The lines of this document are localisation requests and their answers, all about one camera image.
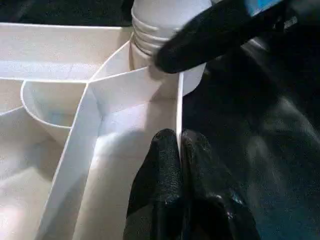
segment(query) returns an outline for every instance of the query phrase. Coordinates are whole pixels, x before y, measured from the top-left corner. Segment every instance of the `white bottle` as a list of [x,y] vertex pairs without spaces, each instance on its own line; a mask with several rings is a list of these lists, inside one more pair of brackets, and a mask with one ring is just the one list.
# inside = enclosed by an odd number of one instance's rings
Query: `white bottle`
[[[135,69],[151,64],[151,56],[193,17],[211,7],[211,0],[135,0],[131,9],[132,60]],[[184,72],[183,95],[200,83],[205,64]]]

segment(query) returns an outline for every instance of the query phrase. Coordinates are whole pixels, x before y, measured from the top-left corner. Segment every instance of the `white plastic organizer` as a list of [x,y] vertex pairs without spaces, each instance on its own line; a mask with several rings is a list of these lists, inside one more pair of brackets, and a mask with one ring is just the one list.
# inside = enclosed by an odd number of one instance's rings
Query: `white plastic organizer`
[[0,239],[121,240],[184,73],[134,69],[131,28],[0,23]]

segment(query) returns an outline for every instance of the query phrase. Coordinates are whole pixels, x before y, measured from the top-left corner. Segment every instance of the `black rubber glove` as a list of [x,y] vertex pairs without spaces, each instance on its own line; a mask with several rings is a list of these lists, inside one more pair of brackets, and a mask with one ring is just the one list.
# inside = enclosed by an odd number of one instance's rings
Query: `black rubber glove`
[[238,184],[206,138],[184,131],[180,162],[176,135],[164,129],[134,179],[123,239],[260,238]]
[[154,57],[155,65],[177,73],[239,47],[275,27],[288,0],[222,0],[200,13]]
[[259,240],[237,182],[202,134],[183,132],[182,160],[189,168],[192,239]]

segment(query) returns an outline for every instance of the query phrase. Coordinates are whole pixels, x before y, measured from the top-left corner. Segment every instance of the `plastic divider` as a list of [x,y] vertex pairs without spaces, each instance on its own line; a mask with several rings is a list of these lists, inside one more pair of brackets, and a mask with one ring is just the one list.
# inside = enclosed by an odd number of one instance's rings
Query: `plastic divider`
[[71,239],[97,141],[101,115],[87,87],[54,176],[37,240]]

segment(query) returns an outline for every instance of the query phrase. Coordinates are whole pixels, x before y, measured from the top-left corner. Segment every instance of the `blue label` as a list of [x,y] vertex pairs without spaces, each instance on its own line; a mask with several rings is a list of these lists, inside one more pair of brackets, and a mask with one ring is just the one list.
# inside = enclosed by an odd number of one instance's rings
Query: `blue label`
[[251,16],[254,16],[264,10],[271,8],[273,5],[282,0],[245,0],[246,8]]

